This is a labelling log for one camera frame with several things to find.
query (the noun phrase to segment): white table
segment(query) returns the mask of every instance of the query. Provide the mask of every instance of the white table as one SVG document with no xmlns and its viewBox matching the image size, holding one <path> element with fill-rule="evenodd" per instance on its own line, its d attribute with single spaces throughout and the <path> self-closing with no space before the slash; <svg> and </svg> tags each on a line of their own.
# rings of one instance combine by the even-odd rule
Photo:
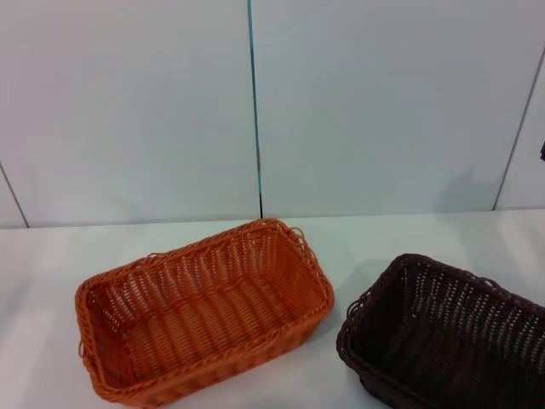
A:
<svg viewBox="0 0 545 409">
<path fill-rule="evenodd" d="M 348 304 L 397 255 L 418 252 L 545 305 L 545 210 L 285 220 L 303 229 L 336 305 L 297 350 L 168 408 L 383 408 L 338 358 Z M 88 277 L 242 222 L 0 231 L 0 400 L 10 409 L 101 409 L 77 356 L 74 295 Z"/>
</svg>

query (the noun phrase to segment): brown basket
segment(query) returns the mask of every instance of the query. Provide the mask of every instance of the brown basket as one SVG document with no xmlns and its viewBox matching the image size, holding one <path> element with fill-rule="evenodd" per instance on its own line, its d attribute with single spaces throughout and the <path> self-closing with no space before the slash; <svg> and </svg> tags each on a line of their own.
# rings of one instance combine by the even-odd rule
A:
<svg viewBox="0 0 545 409">
<path fill-rule="evenodd" d="M 80 355 L 99 396 L 156 407 L 299 346 L 333 302 L 302 232 L 262 219 L 85 281 Z"/>
<path fill-rule="evenodd" d="M 425 256 L 392 262 L 350 306 L 336 346 L 391 407 L 545 404 L 545 310 Z"/>
</svg>

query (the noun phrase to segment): white panel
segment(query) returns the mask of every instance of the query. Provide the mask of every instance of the white panel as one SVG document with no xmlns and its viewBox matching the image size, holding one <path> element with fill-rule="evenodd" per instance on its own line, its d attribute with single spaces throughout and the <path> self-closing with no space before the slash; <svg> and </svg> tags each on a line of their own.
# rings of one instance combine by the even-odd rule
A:
<svg viewBox="0 0 545 409">
<path fill-rule="evenodd" d="M 497 209 L 545 208 L 545 68 L 541 68 Z"/>
<path fill-rule="evenodd" d="M 2 2 L 0 55 L 32 227 L 259 216 L 246 0 Z"/>
<path fill-rule="evenodd" d="M 25 221 L 20 215 L 8 183 L 0 173 L 0 228 L 24 228 Z"/>
<path fill-rule="evenodd" d="M 543 0 L 255 0 L 264 211 L 491 210 Z"/>
</svg>

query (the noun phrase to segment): basket rim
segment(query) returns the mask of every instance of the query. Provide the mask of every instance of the basket rim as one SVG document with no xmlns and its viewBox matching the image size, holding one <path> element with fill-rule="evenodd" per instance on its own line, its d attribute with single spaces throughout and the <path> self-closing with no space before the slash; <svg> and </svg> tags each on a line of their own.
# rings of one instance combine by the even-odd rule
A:
<svg viewBox="0 0 545 409">
<path fill-rule="evenodd" d="M 93 326 L 90 325 L 90 312 L 87 306 L 87 295 L 89 294 L 89 291 L 93 290 L 99 285 L 104 285 L 105 283 L 111 284 L 118 282 L 119 280 L 123 280 L 125 276 L 133 271 L 132 269 L 134 267 L 141 264 L 149 265 L 148 263 L 155 263 L 162 257 L 169 256 L 174 252 L 178 253 L 180 251 L 184 251 L 187 253 L 186 256 L 196 256 L 199 253 L 209 251 L 217 245 L 225 243 L 233 237 L 233 234 L 242 235 L 266 228 L 274 228 L 278 230 L 280 232 L 280 237 L 287 239 L 293 243 L 294 246 L 301 249 L 300 258 L 308 262 L 308 270 L 313 271 L 316 274 L 315 279 L 320 284 L 319 287 L 322 290 L 321 295 L 323 301 L 318 307 L 316 307 L 310 313 L 272 331 L 264 333 L 252 341 L 234 345 L 221 354 L 212 354 L 189 366 L 180 366 L 161 376 L 134 383 L 123 388 L 112 387 L 110 384 L 108 384 L 104 375 L 102 363 L 95 352 L 95 332 Z M 220 366 L 223 363 L 228 362 L 236 354 L 244 353 L 244 351 L 251 353 L 252 349 L 258 348 L 263 343 L 269 343 L 273 339 L 284 334 L 296 332 L 298 329 L 308 325 L 309 323 L 318 323 L 321 319 L 323 319 L 323 317 L 325 317 L 325 315 L 327 315 L 327 313 L 329 313 L 329 311 L 331 311 L 334 301 L 335 296 L 331 283 L 328 281 L 321 267 L 318 265 L 318 260 L 314 255 L 314 252 L 308 246 L 302 231 L 299 228 L 287 227 L 279 219 L 258 219 L 238 227 L 228 229 L 208 238 L 201 239 L 195 243 L 181 247 L 180 249 L 173 249 L 172 251 L 166 251 L 164 253 L 152 253 L 148 257 L 143 257 L 124 266 L 114 268 L 102 274 L 97 274 L 96 276 L 85 280 L 77 288 L 76 292 L 77 322 L 82 337 L 80 349 L 83 345 L 83 352 L 80 353 L 80 356 L 83 358 L 83 363 L 91 376 L 92 384 L 98 395 L 107 395 L 109 400 L 116 400 L 116 398 L 122 399 L 125 398 L 126 395 L 131 395 L 133 397 L 136 397 L 137 395 L 147 395 L 148 393 L 151 393 L 150 389 L 160 388 L 163 383 L 167 383 L 171 379 L 182 377 L 179 382 L 183 382 L 183 377 L 197 373 L 204 368 L 209 370 L 213 366 Z"/>
<path fill-rule="evenodd" d="M 448 264 L 433 260 L 431 257 L 420 254 L 403 254 L 396 257 L 388 266 L 386 271 L 381 274 L 378 280 L 364 292 L 358 300 L 354 301 L 347 309 L 347 318 L 342 323 L 341 330 L 337 334 L 336 349 L 339 357 L 345 364 L 358 373 L 359 376 L 370 377 L 378 382 L 385 383 L 392 388 L 396 393 L 404 396 L 405 399 L 412 401 L 418 405 L 436 408 L 437 405 L 427 398 L 420 396 L 416 391 L 408 388 L 403 383 L 396 381 L 383 372 L 377 370 L 374 366 L 359 358 L 349 345 L 350 338 L 355 327 L 359 325 L 365 315 L 375 306 L 378 299 L 382 297 L 387 288 L 398 278 L 406 268 L 413 264 L 424 263 L 428 266 L 440 268 L 443 273 L 454 276 L 464 284 L 470 284 L 476 289 L 484 292 L 491 297 L 505 303 L 511 303 L 516 308 L 530 312 L 538 317 L 545 317 L 545 308 L 527 300 L 517 294 L 513 294 L 497 284 L 492 279 L 479 277 L 467 270 L 452 267 Z"/>
</svg>

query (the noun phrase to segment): vertical gap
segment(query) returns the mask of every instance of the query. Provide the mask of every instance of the vertical gap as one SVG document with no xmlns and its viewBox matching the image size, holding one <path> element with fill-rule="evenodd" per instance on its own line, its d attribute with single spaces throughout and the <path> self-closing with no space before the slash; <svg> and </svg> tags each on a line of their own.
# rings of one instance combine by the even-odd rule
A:
<svg viewBox="0 0 545 409">
<path fill-rule="evenodd" d="M 250 64 L 252 69 L 252 94 L 254 96 L 255 158 L 257 160 L 259 212 L 260 212 L 260 217 L 263 218 L 263 198 L 261 196 L 261 155 L 259 152 L 259 130 L 257 127 L 257 99 L 255 97 L 254 27 L 252 25 L 252 0 L 248 0 L 248 33 L 250 35 Z"/>
<path fill-rule="evenodd" d="M 11 187 L 11 183 L 9 183 L 8 176 L 6 175 L 6 171 L 3 169 L 2 161 L 0 161 L 0 170 L 2 171 L 3 178 L 6 180 L 6 183 L 8 183 L 9 191 L 11 192 L 11 195 L 14 197 L 15 204 L 17 205 L 17 209 L 19 209 L 20 215 L 23 217 L 23 221 L 25 222 L 26 228 L 30 228 L 28 225 L 28 222 L 26 221 L 25 213 L 23 213 L 23 210 L 20 208 L 19 200 L 17 200 L 17 196 L 15 196 L 14 189 Z"/>
<path fill-rule="evenodd" d="M 522 130 L 522 125 L 525 122 L 526 113 L 528 112 L 528 106 L 530 105 L 531 96 L 534 94 L 534 88 L 536 87 L 536 84 L 537 84 L 537 78 L 539 77 L 539 72 L 542 69 L 543 56 L 545 56 L 545 47 L 543 48 L 542 56 L 539 59 L 539 64 L 537 64 L 536 75 L 534 75 L 534 82 L 531 83 L 530 93 L 528 94 L 528 99 L 526 100 L 525 110 L 522 112 L 522 118 L 520 119 L 519 130 L 517 131 L 517 135 L 514 138 L 513 148 L 511 149 L 511 153 L 509 154 L 508 164 L 505 167 L 505 172 L 503 172 L 502 183 L 500 184 L 500 190 L 498 190 L 497 192 L 496 200 L 494 201 L 494 207 L 492 207 L 493 210 L 495 210 L 497 207 L 497 201 L 500 198 L 500 194 L 502 193 L 502 189 L 503 189 L 503 184 L 505 183 L 505 179 L 508 175 L 509 165 L 511 164 L 511 160 L 513 159 L 513 155 L 514 155 L 514 149 L 517 147 L 517 142 L 519 141 L 519 137 L 520 137 L 520 131 Z"/>
</svg>

